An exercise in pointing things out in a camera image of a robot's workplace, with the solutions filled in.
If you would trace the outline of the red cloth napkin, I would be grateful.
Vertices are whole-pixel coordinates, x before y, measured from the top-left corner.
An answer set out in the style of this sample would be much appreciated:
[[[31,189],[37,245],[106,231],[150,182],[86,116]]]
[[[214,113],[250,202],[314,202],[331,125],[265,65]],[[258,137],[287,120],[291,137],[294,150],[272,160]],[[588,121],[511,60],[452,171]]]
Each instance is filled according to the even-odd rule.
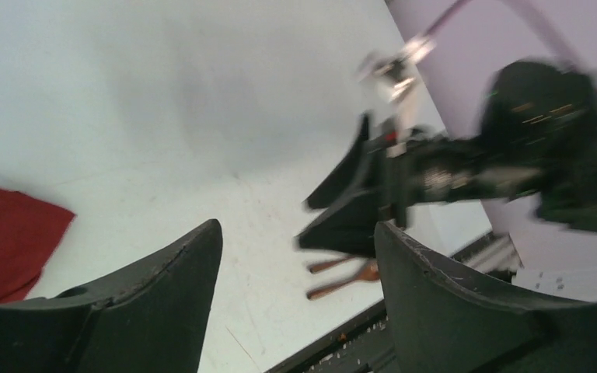
[[[0,189],[0,304],[28,295],[74,217],[63,207]]]

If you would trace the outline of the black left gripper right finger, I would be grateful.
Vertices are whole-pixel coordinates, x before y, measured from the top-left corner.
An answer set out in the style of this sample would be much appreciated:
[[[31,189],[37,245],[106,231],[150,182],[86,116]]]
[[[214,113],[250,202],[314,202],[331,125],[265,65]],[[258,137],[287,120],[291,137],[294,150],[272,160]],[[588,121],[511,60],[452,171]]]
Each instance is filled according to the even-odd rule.
[[[390,223],[374,239],[402,372],[597,372],[597,302],[482,274]]]

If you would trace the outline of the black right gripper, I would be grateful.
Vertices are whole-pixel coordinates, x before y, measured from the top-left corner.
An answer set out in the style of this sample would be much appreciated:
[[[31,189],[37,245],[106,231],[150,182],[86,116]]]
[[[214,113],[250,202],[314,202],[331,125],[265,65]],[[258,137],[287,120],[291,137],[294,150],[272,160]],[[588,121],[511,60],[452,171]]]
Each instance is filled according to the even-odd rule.
[[[415,204],[490,195],[480,180],[483,164],[468,141],[442,136],[398,141],[389,125],[370,140],[371,122],[370,113],[360,116],[347,154],[305,199],[309,210],[326,210],[296,236],[298,248],[373,258],[377,221],[407,228],[407,209]]]

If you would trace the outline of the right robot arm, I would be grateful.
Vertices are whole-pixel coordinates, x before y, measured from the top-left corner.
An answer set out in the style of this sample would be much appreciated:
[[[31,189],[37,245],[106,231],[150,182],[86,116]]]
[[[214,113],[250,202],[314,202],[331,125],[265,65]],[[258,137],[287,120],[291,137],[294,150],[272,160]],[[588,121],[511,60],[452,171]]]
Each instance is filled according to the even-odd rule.
[[[597,89],[589,75],[543,61],[497,71],[478,133],[400,132],[385,120],[372,136],[370,113],[347,155],[306,198],[319,212],[296,238],[300,249],[375,256],[380,221],[409,225],[416,204],[515,200],[537,195],[538,219],[597,233]]]

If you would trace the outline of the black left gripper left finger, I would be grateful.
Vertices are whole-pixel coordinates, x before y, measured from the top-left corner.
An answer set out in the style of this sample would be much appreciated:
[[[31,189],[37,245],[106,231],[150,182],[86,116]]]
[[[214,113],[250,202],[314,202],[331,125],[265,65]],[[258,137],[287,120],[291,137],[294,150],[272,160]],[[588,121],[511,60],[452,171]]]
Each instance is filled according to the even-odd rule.
[[[0,305],[0,372],[196,372],[222,247],[210,219],[54,298]]]

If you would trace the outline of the brown wooden fork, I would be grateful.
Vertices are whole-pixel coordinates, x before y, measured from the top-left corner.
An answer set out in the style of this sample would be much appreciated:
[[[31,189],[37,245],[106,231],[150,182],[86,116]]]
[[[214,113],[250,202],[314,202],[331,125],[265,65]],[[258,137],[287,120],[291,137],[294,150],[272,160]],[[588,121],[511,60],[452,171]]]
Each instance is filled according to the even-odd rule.
[[[308,264],[305,268],[311,274],[317,274],[317,273],[323,272],[325,270],[334,268],[342,263],[346,263],[348,261],[355,260],[355,259],[358,259],[358,256],[342,256],[342,257],[332,259],[332,260],[325,260],[325,261],[311,263],[311,264]]]

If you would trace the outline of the brown wooden spoon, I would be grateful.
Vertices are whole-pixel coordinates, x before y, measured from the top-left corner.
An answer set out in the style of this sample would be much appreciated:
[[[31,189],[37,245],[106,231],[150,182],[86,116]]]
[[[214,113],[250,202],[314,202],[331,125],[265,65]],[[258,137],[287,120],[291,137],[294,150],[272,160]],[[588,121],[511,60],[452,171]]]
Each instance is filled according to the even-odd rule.
[[[323,298],[342,287],[345,287],[354,282],[375,282],[379,280],[379,268],[376,260],[368,260],[356,274],[345,278],[340,281],[333,282],[331,284],[325,284],[321,287],[314,288],[306,293],[306,297],[309,300],[316,300]]]

